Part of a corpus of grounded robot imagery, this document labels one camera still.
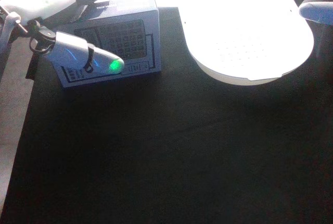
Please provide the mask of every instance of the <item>box front face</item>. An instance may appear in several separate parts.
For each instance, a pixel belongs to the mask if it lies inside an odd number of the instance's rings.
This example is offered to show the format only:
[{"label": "box front face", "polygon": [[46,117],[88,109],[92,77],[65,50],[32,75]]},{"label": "box front face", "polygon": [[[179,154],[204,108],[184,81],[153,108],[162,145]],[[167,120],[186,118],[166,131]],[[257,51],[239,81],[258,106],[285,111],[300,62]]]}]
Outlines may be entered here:
[{"label": "box front face", "polygon": [[64,87],[113,80],[161,70],[158,11],[94,19],[57,29],[85,38],[125,62],[121,74],[105,75],[55,65]]}]

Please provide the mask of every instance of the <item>black tablecloth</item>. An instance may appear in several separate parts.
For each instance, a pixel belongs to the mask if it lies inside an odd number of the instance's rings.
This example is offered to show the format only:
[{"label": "black tablecloth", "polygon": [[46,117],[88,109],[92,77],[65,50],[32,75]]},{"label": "black tablecloth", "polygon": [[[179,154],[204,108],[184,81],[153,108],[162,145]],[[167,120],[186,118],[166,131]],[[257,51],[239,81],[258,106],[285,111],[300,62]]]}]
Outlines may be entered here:
[{"label": "black tablecloth", "polygon": [[160,17],[161,73],[63,90],[40,60],[0,223],[329,221],[333,92],[314,61],[225,84],[177,10]]}]

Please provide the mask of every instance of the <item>green light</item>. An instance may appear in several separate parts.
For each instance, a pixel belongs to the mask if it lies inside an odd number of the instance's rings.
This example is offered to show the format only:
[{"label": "green light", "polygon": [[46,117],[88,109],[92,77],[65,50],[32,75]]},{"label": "green light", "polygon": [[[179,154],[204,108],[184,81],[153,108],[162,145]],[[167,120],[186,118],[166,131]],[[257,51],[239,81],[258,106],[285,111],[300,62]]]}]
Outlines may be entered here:
[{"label": "green light", "polygon": [[109,66],[109,70],[110,71],[120,71],[122,65],[119,61],[115,60],[113,61],[110,66]]}]

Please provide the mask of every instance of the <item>black surface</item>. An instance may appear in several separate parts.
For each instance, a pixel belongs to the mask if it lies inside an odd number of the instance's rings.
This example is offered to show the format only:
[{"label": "black surface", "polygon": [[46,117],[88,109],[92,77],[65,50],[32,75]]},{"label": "black surface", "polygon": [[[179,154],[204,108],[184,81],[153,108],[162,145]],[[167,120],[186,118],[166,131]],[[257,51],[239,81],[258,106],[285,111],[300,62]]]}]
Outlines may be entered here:
[{"label": "black surface", "polygon": [[0,223],[331,223],[333,92],[316,60],[218,82],[172,15],[159,74],[64,91],[40,60]]}]

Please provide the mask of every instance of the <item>box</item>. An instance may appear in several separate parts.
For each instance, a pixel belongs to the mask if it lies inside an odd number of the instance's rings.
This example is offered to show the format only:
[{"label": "box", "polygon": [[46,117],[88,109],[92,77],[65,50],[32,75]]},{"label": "box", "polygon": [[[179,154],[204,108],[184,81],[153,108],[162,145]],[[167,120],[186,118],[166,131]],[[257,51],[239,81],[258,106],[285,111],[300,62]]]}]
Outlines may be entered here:
[{"label": "box", "polygon": [[159,13],[155,0],[111,0],[95,3],[61,31],[120,56],[121,74],[100,74],[54,64],[64,88],[161,71]]}]

